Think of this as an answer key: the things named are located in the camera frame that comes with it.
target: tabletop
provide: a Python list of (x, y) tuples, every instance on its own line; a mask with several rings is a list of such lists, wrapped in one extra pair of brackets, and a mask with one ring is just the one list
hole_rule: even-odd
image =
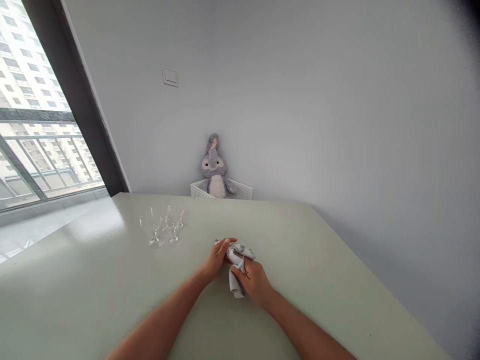
[[(357, 359), (449, 359), (315, 210), (304, 203), (183, 197), (177, 247), (148, 246), (139, 218), (176, 196), (114, 196), (0, 264), (2, 359), (104, 359), (204, 261), (238, 238), (271, 284)], [(282, 329), (230, 293), (203, 291), (170, 359), (298, 359)]]

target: white basket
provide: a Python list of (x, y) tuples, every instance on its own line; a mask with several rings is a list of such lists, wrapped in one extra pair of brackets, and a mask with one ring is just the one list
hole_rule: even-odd
[[(237, 192), (235, 194), (230, 194), (229, 199), (239, 199), (239, 200), (252, 200), (252, 193), (253, 189), (250, 186), (243, 185), (242, 183), (233, 181), (229, 179), (232, 183), (234, 183), (237, 187)], [(190, 185), (191, 190), (191, 197), (192, 198), (215, 198), (214, 196), (210, 195), (208, 192), (203, 191), (198, 186), (203, 183), (207, 182), (208, 179), (201, 180), (194, 182)]]

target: purple plush toy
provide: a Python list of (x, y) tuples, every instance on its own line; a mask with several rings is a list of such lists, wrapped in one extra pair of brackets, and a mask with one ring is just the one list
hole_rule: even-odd
[(200, 184), (199, 188), (209, 193), (214, 198), (228, 198), (230, 194), (237, 192), (237, 187), (233, 182), (225, 177), (227, 166), (217, 154), (219, 146), (219, 135), (213, 133), (208, 138), (205, 155), (201, 162), (201, 173), (208, 178)]

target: white wall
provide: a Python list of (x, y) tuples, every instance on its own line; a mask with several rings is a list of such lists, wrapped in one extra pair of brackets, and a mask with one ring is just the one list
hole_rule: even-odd
[(219, 132), (230, 177), (257, 199), (313, 204), (462, 358), (480, 300), (480, 74), (460, 11), (64, 1), (134, 192), (187, 195)]
[(459, 16), (434, 0), (220, 0), (214, 56), (230, 176), (313, 204), (457, 357), (480, 302), (480, 72)]
[[(205, 125), (212, 117), (213, 3), (64, 4), (131, 190), (189, 194), (214, 130)], [(178, 70), (178, 88), (163, 84), (160, 64)]]

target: tiled floor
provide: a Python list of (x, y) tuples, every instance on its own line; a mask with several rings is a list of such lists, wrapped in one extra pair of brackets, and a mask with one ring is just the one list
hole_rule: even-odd
[(89, 201), (0, 227), (0, 264), (109, 199)]

